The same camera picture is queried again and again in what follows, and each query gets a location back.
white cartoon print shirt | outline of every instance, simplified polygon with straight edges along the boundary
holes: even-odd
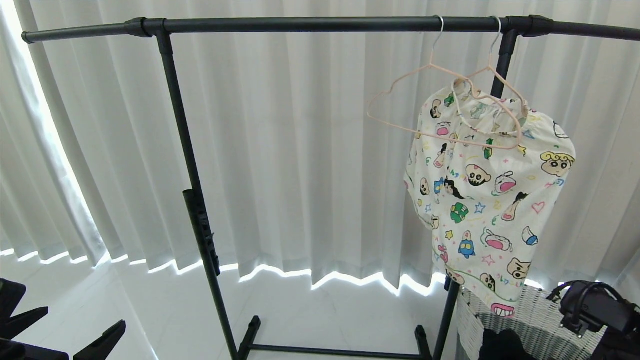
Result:
[[[492,149],[418,134],[404,180],[418,216],[433,230],[438,268],[495,314],[513,316],[575,149],[545,114],[527,108],[525,118],[519,99],[501,102],[520,121],[518,147]],[[513,121],[491,99],[470,96],[462,82],[426,101],[418,130],[510,147],[516,142]]]

floor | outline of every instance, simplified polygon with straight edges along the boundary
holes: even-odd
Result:
[[[124,319],[127,332],[110,359],[229,359],[201,266],[182,275],[172,267],[148,274],[145,265],[127,261],[92,268],[69,258],[19,263],[11,255],[0,258],[0,276],[28,287],[18,313],[49,306],[49,315],[17,341],[75,354]],[[357,286],[334,279],[312,290],[309,276],[269,271],[239,282],[230,270],[218,279],[236,345],[259,315],[256,343],[416,354],[413,332],[422,324],[433,351],[447,296],[438,282],[425,297],[404,287],[396,296],[377,281]],[[455,328],[454,319],[444,359],[454,358]],[[326,357],[252,352],[250,359]]]

neckline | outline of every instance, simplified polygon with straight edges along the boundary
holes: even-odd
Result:
[[[515,129],[515,125],[513,125],[513,119],[511,119],[511,117],[504,110],[502,110],[502,108],[499,105],[497,105],[496,102],[493,101],[492,99],[487,98],[487,99],[478,100],[472,97],[471,90],[472,89],[468,81],[464,79],[457,79],[451,83],[451,93],[453,95],[454,103],[456,104],[456,109],[457,109],[456,114],[460,117],[462,123],[466,125],[468,128],[470,128],[471,130],[475,131],[476,133],[480,133],[484,135],[499,135],[499,136],[510,137],[510,138],[517,137],[518,131]],[[476,88],[476,91],[478,92],[478,96],[490,96],[489,94],[483,92],[480,89]],[[520,129],[524,131],[524,127],[530,123],[528,120],[529,120],[529,115],[531,115],[531,109],[528,107],[527,101],[524,102],[524,106],[522,105],[522,101],[519,98],[498,99],[498,101],[501,102],[507,109],[509,109],[513,113],[513,115],[516,117],[516,119],[518,119],[518,122],[520,123]],[[462,112],[461,107],[465,107],[469,104],[484,104],[488,107],[499,108],[501,111],[501,113],[499,114],[499,117],[504,117],[509,119],[508,122],[513,125],[514,129],[512,131],[483,131],[478,129],[476,126],[473,126],[472,124],[469,123],[469,121],[467,120],[467,118],[464,116]],[[527,112],[527,115],[524,115],[522,113],[523,108]],[[480,123],[481,121],[484,120],[484,117],[478,120],[479,120],[478,123]]]

white hook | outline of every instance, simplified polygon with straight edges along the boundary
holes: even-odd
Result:
[[[440,15],[434,15],[434,16],[436,16],[436,17],[438,17],[440,19],[440,34],[438,35],[436,40],[433,42],[433,45],[431,46],[431,59],[432,60],[433,60],[433,51],[435,50],[436,44],[438,43],[440,37],[442,36],[442,33],[444,32],[444,19]]]
[[[493,43],[491,44],[491,48],[489,49],[489,56],[491,56],[493,54],[493,47],[495,45],[496,42],[498,42],[498,38],[500,38],[500,34],[502,33],[502,21],[500,21],[500,18],[497,16],[491,16],[494,19],[498,20],[498,35],[495,36],[495,39],[493,40]]]

vertical pole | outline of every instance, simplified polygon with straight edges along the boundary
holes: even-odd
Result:
[[[164,74],[166,76],[167,85],[169,86],[169,94],[171,95],[175,121],[178,125],[182,151],[184,152],[184,159],[186,160],[189,179],[191,180],[192,189],[185,190],[183,192],[184,200],[187,205],[187,210],[189,211],[193,232],[195,234],[196,241],[198,242],[198,249],[200,250],[204,270],[207,275],[207,280],[209,281],[213,301],[216,304],[216,310],[218,312],[218,317],[220,318],[222,332],[224,333],[227,341],[229,354],[232,360],[238,360],[238,352],[234,341],[234,335],[231,331],[231,324],[229,323],[229,317],[227,316],[227,310],[225,309],[222,292],[220,291],[220,284],[218,283],[220,266],[213,246],[213,235],[211,233],[211,228],[209,227],[207,209],[204,204],[204,196],[202,195],[202,186],[200,185],[200,176],[198,175],[196,157],[193,152],[193,145],[191,144],[191,137],[189,135],[187,116],[184,113],[182,94],[178,84],[178,74],[175,70],[175,62],[173,60],[171,37],[169,32],[164,29],[158,31],[156,33],[156,37],[158,40],[158,48],[162,55]]]
[[[511,63],[511,55],[516,48],[516,41],[518,40],[518,31],[509,30],[502,36],[502,42],[500,43],[500,57],[498,58],[498,64],[495,70],[503,78],[507,78],[507,72],[509,71],[509,64]],[[493,79],[493,86],[491,88],[491,96],[502,97],[502,91],[504,90],[504,84],[498,79]],[[447,302],[444,306],[442,313],[442,321],[440,322],[440,330],[438,331],[438,339],[436,340],[436,346],[433,349],[433,360],[441,360],[442,353],[444,351],[444,344],[447,341],[447,335],[449,333],[449,327],[451,326],[451,318],[453,317],[453,311],[456,307],[456,299],[458,298],[458,292],[460,291],[460,285],[447,278],[445,288],[448,288],[449,294],[447,294]]]

